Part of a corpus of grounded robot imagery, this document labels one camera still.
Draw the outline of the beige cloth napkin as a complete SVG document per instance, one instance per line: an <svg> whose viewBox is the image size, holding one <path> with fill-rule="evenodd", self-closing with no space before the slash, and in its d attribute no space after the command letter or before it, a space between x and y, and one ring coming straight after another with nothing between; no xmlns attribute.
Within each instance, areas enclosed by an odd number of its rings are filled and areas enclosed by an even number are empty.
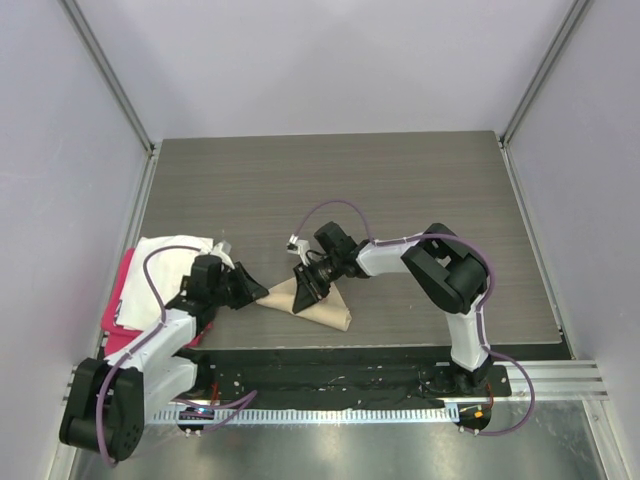
<svg viewBox="0 0 640 480"><path fill-rule="evenodd" d="M331 285L329 295L325 299L299 313L292 310L295 293L296 280L290 278L271 287L269 294L258 299L256 303L342 332L349 329L352 321L351 312L334 284Z"/></svg>

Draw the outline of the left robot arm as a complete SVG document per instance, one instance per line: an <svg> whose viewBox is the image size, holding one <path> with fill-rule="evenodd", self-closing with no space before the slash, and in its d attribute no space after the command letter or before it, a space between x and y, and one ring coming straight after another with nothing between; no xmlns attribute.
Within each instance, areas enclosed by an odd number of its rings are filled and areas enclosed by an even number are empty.
<svg viewBox="0 0 640 480"><path fill-rule="evenodd" d="M235 262L197 256L178 293L161 301L160 315L125 347L76 368L62 417L61 443L93 451L114 466L137 448L144 427L180 394L205 397L213 375L179 352L204 332L218 310L238 310L268 295Z"/></svg>

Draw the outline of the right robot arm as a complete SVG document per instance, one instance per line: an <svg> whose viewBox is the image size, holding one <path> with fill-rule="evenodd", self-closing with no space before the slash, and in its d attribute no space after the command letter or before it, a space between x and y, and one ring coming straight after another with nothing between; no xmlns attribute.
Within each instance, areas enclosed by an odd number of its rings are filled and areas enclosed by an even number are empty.
<svg viewBox="0 0 640 480"><path fill-rule="evenodd" d="M357 243L337 223L329 222L314 238L321 252L311 251L296 235L287 244L287 251L300 257L294 268L293 312L300 313L324 300L331 284L342 277L368 279L407 273L445 313L451 367L444 391L472 395L486 385L492 359L481 313L490 290L490 273L481 255L467 242L439 223L411 237Z"/></svg>

